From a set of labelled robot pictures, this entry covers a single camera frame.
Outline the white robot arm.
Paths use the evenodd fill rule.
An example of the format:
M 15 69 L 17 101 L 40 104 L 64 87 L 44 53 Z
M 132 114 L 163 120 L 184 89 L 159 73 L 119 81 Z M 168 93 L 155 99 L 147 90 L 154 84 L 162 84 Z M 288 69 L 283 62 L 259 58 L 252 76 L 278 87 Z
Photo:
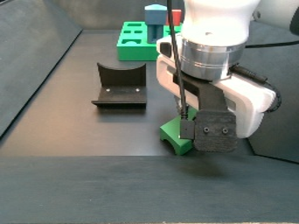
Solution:
M 275 100 L 274 90 L 230 68 L 239 63 L 252 21 L 299 36 L 299 0 L 184 0 L 184 20 L 175 41 L 182 71 L 224 92 L 236 116 L 236 135 L 250 137 Z

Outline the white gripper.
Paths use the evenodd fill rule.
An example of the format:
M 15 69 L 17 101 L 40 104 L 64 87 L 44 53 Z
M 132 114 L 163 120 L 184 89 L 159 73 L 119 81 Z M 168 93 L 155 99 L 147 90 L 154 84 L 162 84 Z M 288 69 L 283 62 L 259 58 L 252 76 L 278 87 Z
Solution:
M 174 56 L 166 52 L 172 50 L 171 37 L 167 36 L 156 41 L 156 79 L 160 85 L 175 95 L 180 95 L 179 85 L 174 83 Z M 234 73 L 228 78 L 214 81 L 212 85 L 223 90 L 228 104 L 228 110 L 236 116 L 238 138 L 250 137 L 262 123 L 276 93 L 254 81 Z

